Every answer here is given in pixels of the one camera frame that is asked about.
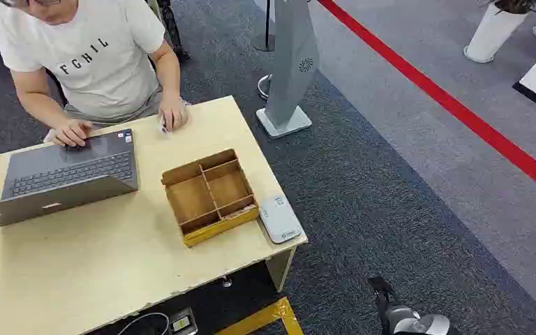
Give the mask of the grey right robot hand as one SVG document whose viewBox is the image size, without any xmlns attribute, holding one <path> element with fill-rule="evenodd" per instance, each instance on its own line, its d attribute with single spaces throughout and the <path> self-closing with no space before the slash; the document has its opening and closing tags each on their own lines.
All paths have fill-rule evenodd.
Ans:
<svg viewBox="0 0 536 335">
<path fill-rule="evenodd" d="M 417 312 L 397 301 L 393 287 L 381 276 L 368 279 L 375 294 L 375 305 L 382 325 L 383 334 L 419 334 L 415 324 L 419 321 Z"/>
</svg>

